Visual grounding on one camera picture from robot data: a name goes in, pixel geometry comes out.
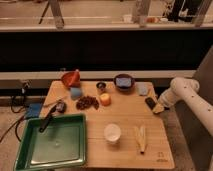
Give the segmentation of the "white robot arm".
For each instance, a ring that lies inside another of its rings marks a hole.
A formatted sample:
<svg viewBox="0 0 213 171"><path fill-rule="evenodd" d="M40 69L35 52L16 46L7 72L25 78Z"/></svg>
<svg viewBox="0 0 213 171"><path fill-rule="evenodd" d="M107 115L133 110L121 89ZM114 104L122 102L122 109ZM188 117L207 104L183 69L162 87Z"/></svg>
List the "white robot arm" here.
<svg viewBox="0 0 213 171"><path fill-rule="evenodd" d="M199 88L199 82L195 79L176 77L171 80L170 87L160 95L157 102L170 108L183 100L213 136L213 105L198 95Z"/></svg>

